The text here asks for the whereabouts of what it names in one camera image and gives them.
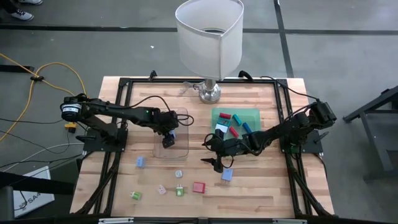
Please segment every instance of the yellow cable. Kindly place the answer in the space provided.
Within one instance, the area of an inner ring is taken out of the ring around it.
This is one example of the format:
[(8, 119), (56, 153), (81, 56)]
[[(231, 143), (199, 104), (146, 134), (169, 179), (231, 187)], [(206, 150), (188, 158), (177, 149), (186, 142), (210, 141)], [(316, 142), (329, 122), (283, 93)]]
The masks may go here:
[(29, 89), (29, 97), (28, 97), (28, 99), (27, 99), (27, 103), (26, 103), (25, 109), (22, 111), (22, 113), (21, 113), (21, 114), (19, 115), (19, 117), (16, 119), (16, 122), (14, 122), (14, 123), (11, 125), (11, 127), (6, 131), (5, 134), (3, 134), (3, 136), (1, 136), (0, 142), (1, 142), (1, 141), (7, 136), (7, 134), (14, 128), (14, 126), (15, 126), (15, 125), (17, 124), (17, 122), (22, 118), (22, 116), (25, 114), (27, 108), (29, 107), (30, 100), (32, 99), (33, 84), (34, 84), (34, 81), (31, 81), (31, 83), (30, 83), (30, 89)]
[[(74, 69), (72, 69), (71, 66), (69, 66), (69, 65), (67, 65), (67, 64), (60, 63), (60, 62), (48, 63), (48, 64), (46, 64), (46, 65), (41, 66), (41, 67), (36, 71), (36, 73), (34, 73), (34, 72), (30, 71), (29, 69), (23, 67), (21, 64), (19, 64), (18, 62), (14, 61), (13, 59), (11, 59), (11, 58), (5, 56), (4, 54), (1, 54), (1, 53), (0, 53), (0, 56), (4, 57), (5, 59), (9, 60), (10, 62), (12, 62), (12, 63), (14, 63), (14, 64), (16, 64), (16, 65), (18, 65), (18, 66), (20, 66), (21, 68), (23, 68), (23, 69), (26, 70), (27, 72), (33, 74), (35, 77), (38, 77), (38, 76), (39, 76), (39, 72), (41, 71), (41, 69), (43, 69), (43, 68), (45, 68), (45, 67), (47, 67), (47, 66), (49, 66), (49, 65), (55, 65), (55, 64), (57, 64), (57, 65), (63, 65), (64, 67), (69, 68), (69, 69), (78, 77), (78, 79), (79, 79), (79, 81), (80, 81), (80, 83), (81, 83), (81, 87), (83, 88), (83, 91), (84, 91), (85, 94), (87, 95), (86, 89), (85, 89), (85, 85), (83, 84), (83, 81), (81, 80), (79, 74), (78, 74), (76, 71), (74, 71)], [(73, 94), (71, 91), (67, 90), (67, 89), (64, 89), (64, 88), (61, 88), (61, 87), (59, 87), (59, 86), (53, 85), (53, 84), (47, 82), (46, 80), (43, 80), (43, 82), (46, 83), (47, 85), (51, 86), (51, 87), (54, 88), (54, 89), (65, 91), (65, 92), (71, 94), (72, 96), (74, 96), (74, 94)], [(19, 117), (16, 119), (16, 122), (14, 122), (14, 123), (11, 125), (11, 127), (6, 131), (6, 133), (5, 133), (3, 136), (1, 136), (0, 142), (7, 136), (7, 134), (8, 134), (10, 131), (12, 131), (12, 129), (14, 128), (14, 126), (18, 123), (18, 121), (22, 118), (22, 116), (25, 114), (26, 110), (28, 109), (28, 107), (29, 107), (29, 105), (30, 105), (30, 100), (32, 99), (32, 92), (33, 92), (33, 85), (34, 85), (34, 83), (35, 83), (35, 81), (32, 81), (32, 82), (30, 83), (29, 98), (28, 98), (28, 101), (27, 101), (27, 103), (26, 103), (25, 109), (22, 111), (22, 113), (21, 113), (21, 114), (19, 115)]]
[[(71, 71), (77, 76), (77, 78), (78, 78), (79, 81), (80, 81), (80, 84), (81, 84), (81, 87), (82, 87), (82, 89), (83, 89), (83, 92), (87, 95), (85, 85), (83, 84), (83, 81), (81, 80), (79, 74), (78, 74), (76, 71), (74, 71), (74, 69), (71, 68), (71, 66), (69, 66), (69, 65), (67, 65), (67, 64), (64, 64), (64, 63), (61, 63), (61, 62), (52, 62), (52, 63), (48, 63), (48, 64), (46, 64), (46, 65), (41, 66), (41, 67), (37, 70), (36, 75), (39, 76), (39, 72), (41, 71), (41, 69), (43, 69), (43, 68), (45, 68), (45, 67), (47, 67), (47, 66), (49, 66), (49, 65), (62, 65), (62, 66), (64, 66), (64, 67), (69, 68), (69, 70), (71, 70)], [(59, 88), (59, 90), (63, 90), (63, 91), (66, 91), (66, 92), (69, 92), (69, 93), (70, 93), (70, 91), (67, 91), (67, 90), (65, 90), (65, 89), (62, 89), (62, 88), (60, 88), (60, 87), (58, 87), (58, 88)]]

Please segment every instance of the white lampshade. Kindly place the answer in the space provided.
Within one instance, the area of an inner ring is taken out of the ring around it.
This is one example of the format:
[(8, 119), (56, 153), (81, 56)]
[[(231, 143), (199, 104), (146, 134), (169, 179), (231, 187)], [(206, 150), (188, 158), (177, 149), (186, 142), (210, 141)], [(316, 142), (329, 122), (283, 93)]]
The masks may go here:
[(235, 70), (242, 57), (243, 11), (240, 0), (190, 0), (178, 7), (175, 17), (185, 66), (215, 80)]

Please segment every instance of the wooden tabletop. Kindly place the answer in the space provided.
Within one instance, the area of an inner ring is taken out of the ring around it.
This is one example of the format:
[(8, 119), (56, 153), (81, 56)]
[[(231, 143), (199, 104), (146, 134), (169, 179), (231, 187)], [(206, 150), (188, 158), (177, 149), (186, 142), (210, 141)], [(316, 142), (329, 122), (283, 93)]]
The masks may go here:
[[(120, 77), (104, 77), (99, 98), (114, 102)], [(301, 78), (288, 79), (289, 87), (306, 93)], [(233, 179), (229, 184), (221, 181), (221, 174), (200, 159), (214, 157), (201, 146), (203, 138), (211, 132), (211, 109), (258, 108), (263, 129), (279, 124), (274, 88), (265, 84), (221, 84), (222, 95), (215, 105), (203, 104), (195, 90), (183, 95), (182, 83), (135, 83), (132, 89), (131, 105), (150, 95), (162, 96), (173, 108), (186, 108), (195, 118), (189, 127), (189, 155), (185, 161), (169, 161), (154, 158), (154, 133), (129, 123), (126, 150), (122, 154), (118, 181), (114, 193), (112, 216), (129, 217), (251, 217), (291, 218), (294, 217), (292, 199), (284, 155), (280, 153), (279, 142), (274, 141), (260, 156), (236, 156), (233, 164)], [(308, 104), (307, 97), (290, 92), (293, 110)], [(141, 106), (164, 108), (157, 98), (145, 101)], [(111, 118), (101, 117), (106, 122)], [(136, 168), (138, 156), (144, 156), (146, 167)], [(73, 198), (71, 212), (77, 211), (89, 199), (100, 179), (104, 153), (95, 152), (83, 161)], [(324, 208), (333, 213), (328, 182), (322, 163), (311, 154), (304, 154), (303, 164), (309, 189)], [(183, 177), (177, 179), (175, 171), (182, 170)], [(193, 182), (206, 183), (205, 194), (192, 192)], [(157, 191), (162, 184), (167, 193)], [(183, 197), (176, 197), (175, 188), (182, 184)], [(132, 199), (132, 191), (142, 193), (141, 200)], [(301, 190), (298, 190), (300, 208), (304, 210)], [(106, 204), (107, 193), (103, 197)]]

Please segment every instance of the gray floor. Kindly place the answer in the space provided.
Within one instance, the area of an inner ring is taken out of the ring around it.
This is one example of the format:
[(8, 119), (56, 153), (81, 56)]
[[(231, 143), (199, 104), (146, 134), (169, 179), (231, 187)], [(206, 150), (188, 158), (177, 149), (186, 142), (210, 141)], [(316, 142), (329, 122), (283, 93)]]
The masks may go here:
[[(115, 27), (175, 27), (174, 11), (183, 0), (52, 0), (39, 7), (22, 6), (35, 14), (26, 25)], [(244, 28), (276, 29), (272, 0), (245, 0)], [(394, 0), (280, 0), (286, 29), (397, 30), (398, 2)], [(0, 14), (7, 23), (18, 23)], [(0, 52), (36, 68), (49, 62), (65, 62), (82, 76), (88, 94), (96, 96), (105, 75), (192, 75), (178, 56), (176, 33), (155, 32), (55, 32), (0, 30)], [(304, 78), (307, 90), (329, 102), (339, 118), (323, 140), (333, 206), (346, 218), (398, 222), (398, 182), (365, 184), (364, 174), (378, 170), (359, 120), (345, 124), (342, 117), (386, 88), (396, 86), (398, 36), (287, 35), (294, 76)], [(0, 63), (8, 63), (0, 58)], [(237, 71), (254, 76), (286, 77), (279, 34), (244, 34), (243, 58)], [(74, 93), (80, 84), (62, 67), (42, 73), (56, 85)], [(29, 92), (29, 76), (2, 73), (0, 117), (15, 119)], [(41, 83), (24, 120), (56, 121), (64, 94)], [(10, 123), (0, 122), (5, 131)], [(44, 146), (66, 143), (63, 123), (18, 124), (13, 134)], [(76, 142), (70, 135), (71, 142)], [(0, 165), (19, 161), (41, 148), (8, 136), (0, 143)], [(71, 147), (61, 156), (73, 156)], [(34, 157), (49, 160), (60, 155), (43, 152)], [(21, 164), (10, 172), (23, 174), (42, 164)]]

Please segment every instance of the red square block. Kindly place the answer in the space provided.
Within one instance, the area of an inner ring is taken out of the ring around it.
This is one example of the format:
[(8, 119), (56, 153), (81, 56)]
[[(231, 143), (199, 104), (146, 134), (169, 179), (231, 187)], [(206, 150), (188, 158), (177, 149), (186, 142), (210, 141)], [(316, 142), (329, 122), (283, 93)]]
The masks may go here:
[(193, 191), (194, 192), (198, 192), (198, 193), (205, 193), (205, 187), (206, 184), (205, 183), (201, 183), (201, 182), (194, 182), (193, 183)]

